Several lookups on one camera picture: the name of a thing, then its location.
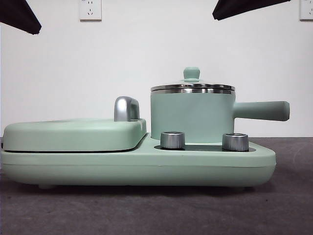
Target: saucepan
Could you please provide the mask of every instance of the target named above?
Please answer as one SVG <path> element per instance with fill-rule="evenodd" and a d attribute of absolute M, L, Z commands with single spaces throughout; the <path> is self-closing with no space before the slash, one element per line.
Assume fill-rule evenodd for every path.
<path fill-rule="evenodd" d="M 286 121 L 286 101 L 236 103 L 235 88 L 199 80 L 200 70 L 187 67 L 184 80 L 151 88 L 151 137 L 165 131 L 185 133 L 186 142 L 221 142 L 234 132 L 235 118 Z"/>

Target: silver handle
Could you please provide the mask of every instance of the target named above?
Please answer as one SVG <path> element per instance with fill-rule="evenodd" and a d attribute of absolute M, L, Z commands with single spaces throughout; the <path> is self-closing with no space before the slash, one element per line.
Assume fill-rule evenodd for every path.
<path fill-rule="evenodd" d="M 114 121 L 130 121 L 139 119 L 139 103 L 128 96 L 120 96 L 114 105 Z"/>

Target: wall outlet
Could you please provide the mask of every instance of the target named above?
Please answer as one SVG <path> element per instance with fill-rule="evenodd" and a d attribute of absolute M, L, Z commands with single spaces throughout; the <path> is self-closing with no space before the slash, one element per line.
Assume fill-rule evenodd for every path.
<path fill-rule="evenodd" d="M 102 20 L 102 0 L 80 0 L 80 20 Z"/>
<path fill-rule="evenodd" d="M 313 20 L 313 0 L 300 0 L 300 20 Z"/>

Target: gray floor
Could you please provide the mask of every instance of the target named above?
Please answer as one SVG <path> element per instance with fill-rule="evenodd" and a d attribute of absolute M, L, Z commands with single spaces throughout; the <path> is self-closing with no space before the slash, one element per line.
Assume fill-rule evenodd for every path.
<path fill-rule="evenodd" d="M 313 138 L 252 138 L 273 149 L 271 180 L 215 187 L 58 187 L 0 180 L 2 235 L 313 234 Z"/>

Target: mint green appliance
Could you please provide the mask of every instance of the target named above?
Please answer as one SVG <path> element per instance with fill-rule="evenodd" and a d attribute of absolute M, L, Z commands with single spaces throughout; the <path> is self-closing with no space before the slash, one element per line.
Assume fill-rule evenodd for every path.
<path fill-rule="evenodd" d="M 196 68 L 185 70 L 188 83 L 197 84 L 198 74 Z M 126 96 L 116 99 L 114 117 L 109 120 L 72 119 L 8 125 L 4 130 L 1 167 L 12 180 L 40 188 L 57 185 L 248 187 L 263 184 L 274 172 L 275 153 L 248 142 L 245 134 L 229 133 L 233 131 L 233 119 L 288 119 L 289 104 L 236 104 L 234 88 L 226 88 L 225 85 L 219 87 L 229 92 L 153 91 L 152 134 L 146 132 L 146 121 L 140 118 L 138 101 Z M 192 109 L 189 105 L 193 102 L 188 104 L 189 98 L 193 102 L 198 99 L 205 106 Z M 206 107 L 217 114 L 212 114 Z M 192 119 L 182 117 L 194 111 L 197 113 Z M 202 123 L 203 128 L 211 127 L 206 133 L 198 124 L 204 117 L 209 121 Z"/>

